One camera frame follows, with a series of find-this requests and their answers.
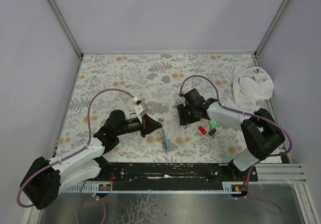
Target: folded cloth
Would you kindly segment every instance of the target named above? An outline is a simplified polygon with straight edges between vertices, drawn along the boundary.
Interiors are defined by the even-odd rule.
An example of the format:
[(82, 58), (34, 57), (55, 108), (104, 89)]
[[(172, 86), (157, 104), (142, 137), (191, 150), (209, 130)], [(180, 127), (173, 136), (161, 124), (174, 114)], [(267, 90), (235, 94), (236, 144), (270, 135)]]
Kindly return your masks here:
[(237, 103), (267, 100), (272, 97), (273, 81), (260, 67), (244, 69), (236, 66), (233, 77), (233, 97)]

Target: gray floor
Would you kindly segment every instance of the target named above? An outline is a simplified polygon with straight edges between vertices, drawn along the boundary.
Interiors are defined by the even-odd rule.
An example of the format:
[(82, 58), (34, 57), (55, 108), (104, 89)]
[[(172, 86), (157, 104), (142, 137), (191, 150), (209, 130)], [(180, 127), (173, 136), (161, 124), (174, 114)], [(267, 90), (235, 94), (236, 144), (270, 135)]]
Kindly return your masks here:
[[(110, 194), (103, 199), (107, 207), (104, 223), (304, 223), (292, 186), (253, 185), (252, 189), (257, 196), (279, 204), (284, 210), (284, 216), (274, 216), (263, 211), (251, 199), (234, 200), (229, 195)], [(76, 196), (73, 193), (62, 193), (42, 211), (38, 224), (76, 223)], [(100, 201), (89, 194), (83, 194), (79, 213), (82, 224), (99, 224), (103, 209)]]

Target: floral tablecloth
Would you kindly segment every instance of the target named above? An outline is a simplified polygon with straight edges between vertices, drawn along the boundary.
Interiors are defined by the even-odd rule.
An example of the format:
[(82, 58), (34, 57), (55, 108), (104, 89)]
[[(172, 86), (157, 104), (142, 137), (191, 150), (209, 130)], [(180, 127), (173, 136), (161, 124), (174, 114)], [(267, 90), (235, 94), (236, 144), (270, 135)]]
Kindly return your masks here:
[[(215, 139), (203, 135), (198, 127), (209, 131), (206, 120), (185, 127), (179, 124), (177, 104), (183, 80), (191, 75), (210, 78), (218, 87), (224, 105), (243, 110), (267, 107), (266, 102), (235, 104), (232, 96), (233, 71), (236, 65), (252, 67), (250, 54), (174, 54), (174, 55), (85, 55), (71, 98), (67, 117), (59, 139), (56, 155), (83, 145), (88, 140), (87, 107), (91, 98), (106, 88), (129, 91), (144, 101), (148, 115), (162, 122), (171, 151), (167, 152), (161, 130), (146, 138), (139, 133), (120, 136), (120, 143), (105, 155), (112, 162), (229, 162), (245, 147), (243, 135), (228, 125), (217, 123)], [(199, 78), (185, 84), (183, 92), (196, 88), (205, 99), (215, 98), (213, 87)], [(96, 132), (114, 109), (121, 109), (129, 117), (134, 113), (130, 97), (121, 92), (107, 92), (93, 103), (90, 122)], [(279, 157), (266, 162), (280, 163)]]

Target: white wall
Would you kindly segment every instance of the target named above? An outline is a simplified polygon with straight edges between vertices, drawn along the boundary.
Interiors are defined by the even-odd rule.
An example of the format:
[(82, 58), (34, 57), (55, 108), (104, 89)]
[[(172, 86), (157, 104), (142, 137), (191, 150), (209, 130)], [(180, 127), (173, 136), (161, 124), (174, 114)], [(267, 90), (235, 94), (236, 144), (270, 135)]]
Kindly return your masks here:
[(282, 0), (56, 0), (83, 52), (254, 51)]
[(304, 167), (321, 213), (321, 0), (291, 0), (260, 60), (274, 80), (273, 99), (289, 130), (292, 158)]
[(16, 224), (19, 184), (49, 157), (78, 60), (46, 0), (0, 0), (0, 16), (0, 222)]

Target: orange component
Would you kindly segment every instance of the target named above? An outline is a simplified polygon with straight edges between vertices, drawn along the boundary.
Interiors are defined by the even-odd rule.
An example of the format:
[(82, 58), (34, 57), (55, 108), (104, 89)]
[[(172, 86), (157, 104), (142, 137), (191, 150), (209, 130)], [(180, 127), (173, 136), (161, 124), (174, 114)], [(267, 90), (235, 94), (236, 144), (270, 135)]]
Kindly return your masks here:
[(203, 135), (206, 134), (206, 130), (202, 126), (199, 126), (199, 130)]

